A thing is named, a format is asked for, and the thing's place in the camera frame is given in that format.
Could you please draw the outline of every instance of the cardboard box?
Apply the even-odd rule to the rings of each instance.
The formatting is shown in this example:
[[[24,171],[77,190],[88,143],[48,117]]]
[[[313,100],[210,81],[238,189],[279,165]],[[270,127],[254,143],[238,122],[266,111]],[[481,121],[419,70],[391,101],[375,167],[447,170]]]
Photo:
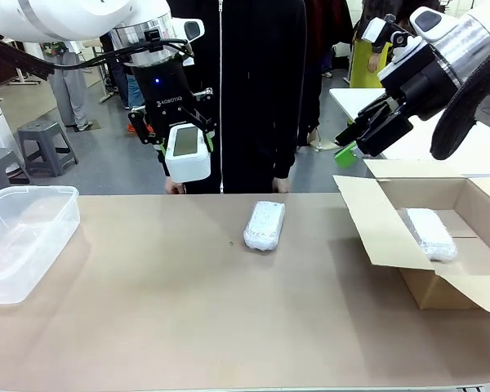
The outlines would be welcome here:
[[[398,268],[424,309],[490,312],[490,178],[468,180],[434,161],[367,161],[376,180],[335,176],[376,266]],[[458,248],[453,263],[430,261],[399,217],[435,210]]]

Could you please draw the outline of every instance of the bubble wrap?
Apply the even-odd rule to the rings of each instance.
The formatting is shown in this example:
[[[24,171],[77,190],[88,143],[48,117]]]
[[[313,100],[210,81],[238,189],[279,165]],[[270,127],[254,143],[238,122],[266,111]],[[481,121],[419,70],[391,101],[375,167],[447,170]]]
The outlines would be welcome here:
[[[285,204],[258,202],[243,232],[247,246],[260,251],[273,251],[278,246],[284,216]]]
[[[435,211],[409,208],[399,215],[429,259],[448,263],[457,257],[456,244]]]

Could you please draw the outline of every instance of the gray stool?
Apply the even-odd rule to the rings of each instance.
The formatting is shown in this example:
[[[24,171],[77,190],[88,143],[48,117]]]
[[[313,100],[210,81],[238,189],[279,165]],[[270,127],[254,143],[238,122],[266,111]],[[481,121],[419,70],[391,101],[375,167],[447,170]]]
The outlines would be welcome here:
[[[55,147],[54,137],[61,135],[67,147]],[[64,174],[64,165],[74,160],[78,165],[76,154],[67,139],[67,135],[57,122],[53,121],[32,121],[18,128],[18,137],[20,138],[20,147],[25,159],[25,168],[27,172],[32,170],[46,169],[51,171],[54,177]],[[25,142],[27,140],[36,141],[38,151],[27,155],[25,152]],[[42,158],[42,162],[35,162],[35,159]]]
[[[20,167],[20,170],[25,175],[25,179],[15,179],[14,182],[9,180],[7,168],[14,164],[17,164]],[[12,149],[0,149],[0,189],[11,186],[11,182],[14,184],[29,184],[31,179]]]

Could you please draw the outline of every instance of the clear plastic container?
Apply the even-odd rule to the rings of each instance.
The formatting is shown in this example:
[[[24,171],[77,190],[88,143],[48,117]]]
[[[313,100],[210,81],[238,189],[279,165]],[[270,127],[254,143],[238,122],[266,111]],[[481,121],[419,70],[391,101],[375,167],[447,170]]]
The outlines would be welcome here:
[[[76,188],[0,190],[0,304],[17,304],[31,293],[79,223]]]

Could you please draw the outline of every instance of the white zipper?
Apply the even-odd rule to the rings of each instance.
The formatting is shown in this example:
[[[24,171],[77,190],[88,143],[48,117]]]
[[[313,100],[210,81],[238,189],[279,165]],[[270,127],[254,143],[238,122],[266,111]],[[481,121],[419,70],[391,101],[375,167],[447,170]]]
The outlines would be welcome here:
[[[218,0],[218,11],[220,12],[220,194],[224,193],[223,189],[223,137],[221,133],[223,131],[222,127],[222,95],[223,95],[223,0]]]

